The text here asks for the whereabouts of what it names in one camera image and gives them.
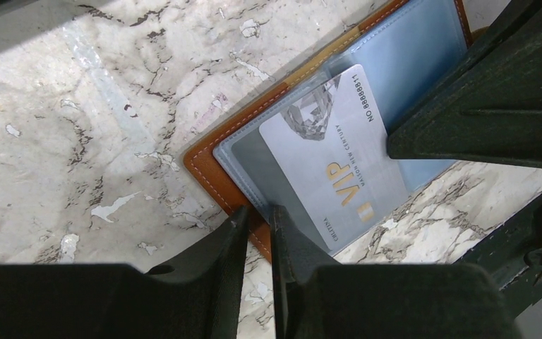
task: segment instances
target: card holder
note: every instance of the card holder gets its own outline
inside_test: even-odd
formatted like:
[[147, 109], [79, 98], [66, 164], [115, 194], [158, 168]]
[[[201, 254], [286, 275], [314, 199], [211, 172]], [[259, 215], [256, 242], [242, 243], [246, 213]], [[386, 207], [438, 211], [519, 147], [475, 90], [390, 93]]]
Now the card holder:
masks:
[[[427, 4], [431, 3], [442, 3], [449, 6], [443, 6], [443, 8], [449, 8], [451, 11], [448, 13], [444, 10], [442, 13], [422, 13], [421, 9], [425, 8]], [[427, 20], [431, 20], [432, 16], [441, 16], [447, 14], [448, 20], [450, 21], [450, 26], [444, 26], [444, 31], [456, 31], [457, 36], [451, 36], [453, 40], [458, 41], [460, 47], [466, 49], [466, 46], [470, 44], [470, 32], [468, 29], [468, 23], [466, 22], [466, 16], [464, 14], [464, 7], [462, 6], [462, 1], [454, 0], [395, 0], [390, 1], [385, 4], [378, 11], [367, 17], [359, 25], [346, 32], [340, 38], [323, 48], [319, 51], [311, 60], [307, 61], [303, 66], [296, 69], [290, 76], [287, 76], [278, 84], [274, 85], [271, 90], [267, 91], [264, 95], [260, 96], [258, 99], [254, 100], [249, 104], [245, 109], [241, 110], [238, 114], [230, 117], [226, 122], [218, 126], [216, 129], [211, 131], [208, 135], [203, 137], [199, 142], [193, 145], [184, 157], [184, 164], [189, 172], [201, 183], [203, 188], [221, 205], [221, 207], [227, 212], [232, 213], [239, 206], [247, 205], [250, 206], [248, 199], [244, 196], [240, 188], [235, 185], [231, 180], [230, 176], [223, 170], [218, 161], [213, 157], [213, 150], [221, 141], [227, 138], [229, 135], [239, 130], [242, 126], [247, 124], [249, 121], [257, 117], [259, 114], [267, 110], [273, 103], [282, 99], [287, 93], [289, 93], [294, 88], [297, 88], [299, 84], [302, 84], [305, 80], [309, 79], [315, 72], [321, 70], [321, 72], [328, 73], [339, 73], [340, 67], [347, 68], [348, 63], [350, 64], [362, 64], [365, 67], [371, 67], [371, 69], [378, 69], [379, 74], [385, 71], [399, 71], [401, 72], [402, 82], [406, 83], [410, 79], [410, 76], [407, 73], [410, 72], [410, 64], [402, 64], [401, 68], [381, 68], [378, 64], [373, 64], [373, 55], [366, 55], [369, 57], [365, 58], [365, 50], [367, 46], [373, 44], [373, 39], [367, 40], [367, 37], [359, 39], [365, 32], [370, 29], [382, 25], [383, 23], [391, 22], [389, 25], [385, 26], [385, 29], [405, 29], [398, 26], [398, 22], [406, 22], [408, 18], [402, 17], [402, 20], [392, 20], [392, 14], [397, 12], [397, 16], [419, 16], [415, 18], [416, 28], [422, 32], [423, 29], [423, 16], [428, 16]], [[395, 33], [391, 39], [400, 39], [398, 36], [399, 33]], [[429, 40], [440, 40], [440, 38], [427, 37]], [[439, 46], [439, 42], [436, 41], [431, 44], [434, 47]], [[442, 60], [426, 60], [429, 63], [440, 63]], [[369, 76], [373, 71], [366, 71]], [[391, 112], [392, 107], [401, 105], [410, 105], [406, 103], [406, 100], [398, 100], [397, 95], [392, 94], [392, 97], [386, 96], [384, 99], [377, 98], [378, 105], [380, 106], [380, 111], [385, 109], [386, 112]], [[448, 164], [441, 163], [437, 165], [446, 168]], [[426, 180], [422, 176], [415, 178], [411, 182], [407, 182], [406, 185], [414, 188], [415, 186], [421, 185], [420, 183]], [[260, 252], [265, 258], [270, 260], [270, 231], [269, 226], [264, 222], [264, 220], [257, 213], [253, 214], [253, 220], [251, 221], [251, 233], [250, 239], [257, 246]]]

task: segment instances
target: black plastic part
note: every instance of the black plastic part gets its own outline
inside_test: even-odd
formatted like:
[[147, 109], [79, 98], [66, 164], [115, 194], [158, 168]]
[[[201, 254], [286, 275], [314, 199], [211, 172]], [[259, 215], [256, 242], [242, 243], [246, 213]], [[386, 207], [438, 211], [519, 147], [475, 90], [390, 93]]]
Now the black plastic part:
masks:
[[483, 267], [518, 316], [542, 298], [542, 194], [479, 242], [459, 263]]
[[542, 167], [542, 0], [512, 0], [389, 135], [394, 159]]
[[242, 208], [142, 274], [128, 265], [0, 265], [0, 338], [235, 338]]
[[340, 265], [276, 207], [276, 336], [520, 338], [502, 295], [473, 265]]

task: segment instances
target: brown leather wallet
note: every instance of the brown leather wallet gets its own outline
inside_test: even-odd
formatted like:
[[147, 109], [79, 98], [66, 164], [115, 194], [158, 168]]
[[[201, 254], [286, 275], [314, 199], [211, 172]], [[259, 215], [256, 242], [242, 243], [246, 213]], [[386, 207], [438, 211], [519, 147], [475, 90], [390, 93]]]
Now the brown leather wallet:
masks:
[[[213, 149], [215, 149], [215, 147], [227, 136], [264, 112], [273, 102], [288, 93], [288, 91], [300, 82], [307, 79], [307, 77], [314, 73], [330, 56], [345, 50], [356, 38], [380, 23], [408, 1], [409, 0], [389, 1], [375, 13], [365, 18], [357, 26], [321, 49], [313, 58], [298, 67], [295, 72], [278, 81], [277, 84], [272, 86], [265, 94], [252, 101], [249, 105], [244, 107], [243, 110], [209, 132], [209, 134], [190, 147], [184, 156], [183, 163], [188, 171], [192, 173], [196, 180], [200, 182], [203, 188], [215, 199], [226, 213], [231, 214], [240, 206], [248, 206], [251, 209], [249, 239], [269, 262], [271, 262], [271, 233], [269, 225], [256, 212], [256, 209], [250, 204], [246, 196], [244, 196], [238, 186], [235, 185], [229, 175], [213, 157]], [[462, 0], [453, 1], [456, 4], [462, 31], [464, 33], [464, 39], [466, 40], [466, 44], [470, 45], [471, 33], [469, 31], [468, 21], [466, 20], [464, 5], [462, 4]]]

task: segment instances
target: white marble countertop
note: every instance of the white marble countertop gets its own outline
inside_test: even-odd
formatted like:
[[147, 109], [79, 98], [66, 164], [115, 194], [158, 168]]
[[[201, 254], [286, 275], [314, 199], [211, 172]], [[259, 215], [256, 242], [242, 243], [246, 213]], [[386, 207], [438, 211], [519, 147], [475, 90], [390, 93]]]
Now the white marble countertop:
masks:
[[[41, 0], [0, 17], [0, 263], [146, 270], [226, 215], [179, 157], [383, 0]], [[507, 0], [467, 0], [471, 29]], [[542, 169], [460, 162], [342, 253], [452, 262], [542, 192]], [[273, 338], [248, 248], [239, 337]]]

